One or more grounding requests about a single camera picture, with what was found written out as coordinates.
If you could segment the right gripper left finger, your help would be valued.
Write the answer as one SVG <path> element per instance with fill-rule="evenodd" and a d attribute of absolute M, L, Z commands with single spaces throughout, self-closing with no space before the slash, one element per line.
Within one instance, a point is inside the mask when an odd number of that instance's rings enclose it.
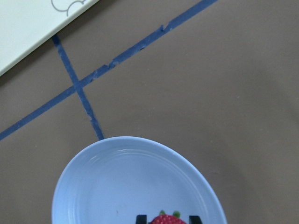
<path fill-rule="evenodd" d="M 136 224 L 147 224 L 147 215 L 137 215 Z"/>

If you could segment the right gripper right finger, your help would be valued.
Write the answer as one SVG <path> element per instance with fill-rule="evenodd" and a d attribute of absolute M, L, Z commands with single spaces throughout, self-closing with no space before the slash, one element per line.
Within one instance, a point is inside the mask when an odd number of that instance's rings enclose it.
<path fill-rule="evenodd" d="M 201 224 L 201 218 L 199 216 L 189 216 L 189 224 Z"/>

